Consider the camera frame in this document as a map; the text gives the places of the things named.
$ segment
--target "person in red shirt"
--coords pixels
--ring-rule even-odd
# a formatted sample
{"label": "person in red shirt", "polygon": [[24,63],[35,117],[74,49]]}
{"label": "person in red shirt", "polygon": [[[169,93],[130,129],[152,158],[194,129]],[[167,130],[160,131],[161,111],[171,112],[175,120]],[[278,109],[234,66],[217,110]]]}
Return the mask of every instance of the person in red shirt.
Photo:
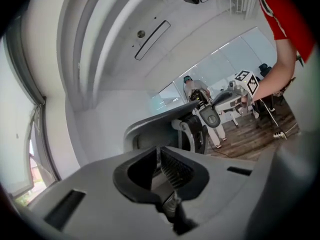
{"label": "person in red shirt", "polygon": [[291,0],[260,0],[262,11],[273,31],[277,61],[268,75],[259,82],[253,101],[281,90],[295,71],[297,51],[306,62],[316,41]]}

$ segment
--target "wooden floor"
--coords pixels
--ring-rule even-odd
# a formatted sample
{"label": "wooden floor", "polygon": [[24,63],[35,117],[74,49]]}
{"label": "wooden floor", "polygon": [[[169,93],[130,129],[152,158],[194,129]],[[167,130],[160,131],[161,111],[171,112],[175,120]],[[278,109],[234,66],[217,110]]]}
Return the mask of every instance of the wooden floor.
{"label": "wooden floor", "polygon": [[[289,106],[284,102],[283,105],[275,105],[275,119],[283,131],[289,130],[295,125],[296,120]],[[221,141],[222,147],[216,149],[211,139],[207,155],[215,157],[230,157],[244,160],[256,161],[261,152],[265,149],[274,151],[280,143],[285,141],[282,138],[274,139],[273,134],[280,132],[274,122],[271,123],[268,116],[261,116],[262,119],[255,119],[253,115],[237,118],[238,128],[232,121],[223,124],[226,133],[226,141]],[[299,132],[295,126],[288,134],[288,138]]]}

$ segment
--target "person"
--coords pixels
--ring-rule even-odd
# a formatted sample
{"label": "person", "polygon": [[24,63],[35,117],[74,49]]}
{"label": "person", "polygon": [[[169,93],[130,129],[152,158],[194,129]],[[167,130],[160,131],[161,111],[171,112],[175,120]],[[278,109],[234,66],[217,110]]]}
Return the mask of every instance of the person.
{"label": "person", "polygon": [[[192,90],[202,89],[202,90],[204,90],[206,95],[208,97],[210,97],[210,91],[208,90],[208,86],[204,82],[202,82],[200,80],[193,80],[189,75],[187,75],[183,78],[183,82],[185,84],[183,91],[184,91],[185,97],[188,102],[190,101],[190,96],[191,96]],[[209,127],[203,121],[203,119],[201,118],[201,116],[199,115],[199,112],[197,110],[196,110],[196,115],[200,118],[202,125],[207,127],[209,136],[210,136],[213,144],[216,146],[216,148],[217,149],[221,148],[222,146],[221,146],[220,140],[219,140],[215,130],[212,127]],[[227,140],[225,130],[224,130],[221,123],[215,129],[216,129],[220,139],[222,139],[223,141]]]}
{"label": "person", "polygon": [[259,83],[253,102],[286,86],[294,75],[297,52],[307,62],[316,45],[305,19],[291,0],[260,0],[260,5],[273,31],[277,61]]}

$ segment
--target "red shirt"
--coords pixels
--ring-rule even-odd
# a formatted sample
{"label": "red shirt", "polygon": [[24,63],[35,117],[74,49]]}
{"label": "red shirt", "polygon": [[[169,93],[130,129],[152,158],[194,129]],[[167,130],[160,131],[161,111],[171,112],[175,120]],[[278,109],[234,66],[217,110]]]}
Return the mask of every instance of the red shirt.
{"label": "red shirt", "polygon": [[269,16],[265,10],[262,11],[268,21],[275,40],[290,39],[302,59],[306,62],[310,56],[316,41],[296,6],[291,0],[265,0],[273,11],[273,15],[280,23],[285,34],[281,30],[278,22]]}

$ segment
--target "white pants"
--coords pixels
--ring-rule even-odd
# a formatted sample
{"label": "white pants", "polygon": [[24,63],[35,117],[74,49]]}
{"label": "white pants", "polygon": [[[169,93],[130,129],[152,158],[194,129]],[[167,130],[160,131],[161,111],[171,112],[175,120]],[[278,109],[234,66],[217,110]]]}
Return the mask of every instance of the white pants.
{"label": "white pants", "polygon": [[208,126],[205,123],[205,121],[203,121],[203,119],[199,115],[198,111],[196,111],[196,115],[200,118],[200,121],[201,121],[202,125],[207,127],[208,133],[210,135],[210,138],[211,138],[213,144],[216,145],[216,146],[219,146],[220,145],[220,140],[219,140],[219,138],[218,138],[218,136],[217,136],[217,134],[216,134],[214,129],[216,129],[220,139],[224,139],[226,137],[226,133],[225,133],[225,130],[224,130],[222,124],[220,123],[216,128],[211,128],[210,126]]}

